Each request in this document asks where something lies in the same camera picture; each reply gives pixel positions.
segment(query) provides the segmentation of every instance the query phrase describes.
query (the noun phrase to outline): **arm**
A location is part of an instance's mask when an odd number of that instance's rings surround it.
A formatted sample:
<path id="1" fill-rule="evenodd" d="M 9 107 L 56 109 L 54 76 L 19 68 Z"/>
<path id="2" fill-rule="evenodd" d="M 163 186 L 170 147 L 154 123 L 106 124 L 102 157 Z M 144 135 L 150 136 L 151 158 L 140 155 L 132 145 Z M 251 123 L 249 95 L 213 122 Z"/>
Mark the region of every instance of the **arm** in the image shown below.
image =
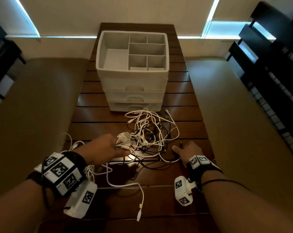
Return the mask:
<path id="1" fill-rule="evenodd" d="M 114 149 L 116 140 L 111 134 L 106 134 L 78 147 L 74 152 L 80 154 L 87 165 L 105 164 L 113 158 L 129 155 L 128 151 Z M 46 189 L 46 193 L 51 204 L 53 192 Z M 32 180 L 26 180 L 0 196 L 0 232 L 34 232 L 46 212 L 42 187 Z"/>
<path id="2" fill-rule="evenodd" d="M 183 163 L 193 155 L 203 155 L 201 148 L 189 142 L 184 149 L 173 146 Z M 201 183 L 228 179 L 219 171 L 204 172 Z M 212 182 L 203 186 L 210 212 L 222 233 L 293 232 L 293 220 L 242 186 L 231 182 Z"/>

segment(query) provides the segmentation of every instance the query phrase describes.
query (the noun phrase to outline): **hand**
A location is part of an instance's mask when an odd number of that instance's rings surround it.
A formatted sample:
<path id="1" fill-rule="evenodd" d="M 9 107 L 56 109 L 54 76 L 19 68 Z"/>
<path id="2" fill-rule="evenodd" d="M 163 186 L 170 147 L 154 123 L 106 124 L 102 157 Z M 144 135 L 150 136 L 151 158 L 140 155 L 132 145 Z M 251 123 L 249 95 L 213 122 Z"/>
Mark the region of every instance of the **hand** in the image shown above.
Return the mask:
<path id="1" fill-rule="evenodd" d="M 196 145 L 193 141 L 189 141 L 185 145 L 184 149 L 181 149 L 173 145 L 172 150 L 180 155 L 180 158 L 184 166 L 187 165 L 187 163 L 190 161 L 190 158 L 194 155 L 204 155 L 201 148 L 198 145 Z"/>
<path id="2" fill-rule="evenodd" d="M 114 149 L 117 138 L 111 134 L 102 135 L 73 151 L 80 154 L 87 165 L 101 165 L 114 158 L 130 155 L 130 150 Z"/>

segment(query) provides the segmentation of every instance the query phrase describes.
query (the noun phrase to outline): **forearm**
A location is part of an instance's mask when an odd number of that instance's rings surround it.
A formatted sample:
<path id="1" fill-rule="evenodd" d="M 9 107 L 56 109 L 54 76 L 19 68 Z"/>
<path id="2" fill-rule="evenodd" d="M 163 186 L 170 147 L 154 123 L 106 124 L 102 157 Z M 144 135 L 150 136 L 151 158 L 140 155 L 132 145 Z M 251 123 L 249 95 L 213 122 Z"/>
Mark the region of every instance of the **forearm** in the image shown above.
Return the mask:
<path id="1" fill-rule="evenodd" d="M 46 193 L 51 204 L 53 193 Z M 33 232 L 46 211 L 42 187 L 26 180 L 0 197 L 0 232 Z"/>
<path id="2" fill-rule="evenodd" d="M 228 179 L 218 171 L 206 171 L 201 183 Z M 210 212 L 222 233 L 293 232 L 293 220 L 242 186 L 212 182 L 203 186 Z"/>

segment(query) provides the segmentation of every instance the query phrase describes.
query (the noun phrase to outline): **wristband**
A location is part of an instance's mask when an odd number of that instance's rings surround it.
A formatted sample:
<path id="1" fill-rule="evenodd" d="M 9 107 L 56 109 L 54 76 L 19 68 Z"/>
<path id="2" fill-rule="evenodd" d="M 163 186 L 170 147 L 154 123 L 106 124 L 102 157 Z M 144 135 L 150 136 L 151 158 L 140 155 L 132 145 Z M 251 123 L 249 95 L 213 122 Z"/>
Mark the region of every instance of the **wristband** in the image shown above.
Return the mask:
<path id="1" fill-rule="evenodd" d="M 74 192 L 85 179 L 86 162 L 73 151 L 53 153 L 42 164 L 34 168 L 27 179 L 32 179 L 44 189 L 50 188 L 55 199 L 67 197 Z"/>
<path id="2" fill-rule="evenodd" d="M 202 192 L 201 177 L 205 171 L 216 170 L 222 172 L 221 169 L 212 163 L 206 156 L 194 155 L 186 165 L 190 173 L 190 182 L 196 181 L 197 188 Z"/>

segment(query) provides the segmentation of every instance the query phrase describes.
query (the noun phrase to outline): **wooden table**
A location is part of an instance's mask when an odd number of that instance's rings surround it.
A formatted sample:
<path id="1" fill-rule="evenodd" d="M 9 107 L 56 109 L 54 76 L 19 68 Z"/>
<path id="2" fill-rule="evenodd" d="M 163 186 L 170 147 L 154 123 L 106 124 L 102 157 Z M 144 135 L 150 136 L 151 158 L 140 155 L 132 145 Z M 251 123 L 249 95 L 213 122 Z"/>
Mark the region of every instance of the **wooden table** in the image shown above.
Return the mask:
<path id="1" fill-rule="evenodd" d="M 132 124 L 127 126 L 128 118 L 124 117 L 124 112 L 110 111 L 96 71 L 97 45 L 103 30 L 167 34 L 170 71 L 162 111 L 165 108 L 169 110 L 180 130 L 180 136 L 178 140 L 169 144 L 164 158 L 174 157 L 171 150 L 172 145 L 179 145 L 180 142 L 185 145 L 188 141 L 193 140 L 209 159 L 214 159 L 180 43 L 174 26 L 170 24 L 101 24 L 68 131 L 72 139 L 90 141 L 105 133 L 117 136 L 121 132 L 132 129 Z M 163 162 L 157 161 L 150 164 L 149 167 L 157 167 L 162 164 Z M 187 176 L 187 171 L 181 162 L 168 165 L 160 171 L 142 168 L 141 165 L 136 164 L 113 165 L 112 167 L 113 172 L 109 174 L 111 183 L 120 185 L 139 182 L 143 186 L 144 205 L 140 222 L 136 221 L 142 200 L 140 189 L 110 188 L 103 175 L 96 178 L 99 189 L 84 217 L 87 220 L 75 220 L 64 215 L 62 208 L 67 199 L 58 200 L 46 216 L 45 222 L 41 224 L 39 232 L 60 232 L 63 229 L 79 232 L 90 229 L 95 232 L 116 232 L 121 229 L 127 232 L 183 232 L 185 230 L 186 232 L 218 232 L 205 199 L 198 191 L 193 194 L 193 204 L 187 207 L 181 206 L 175 200 L 174 179 L 181 175 Z"/>

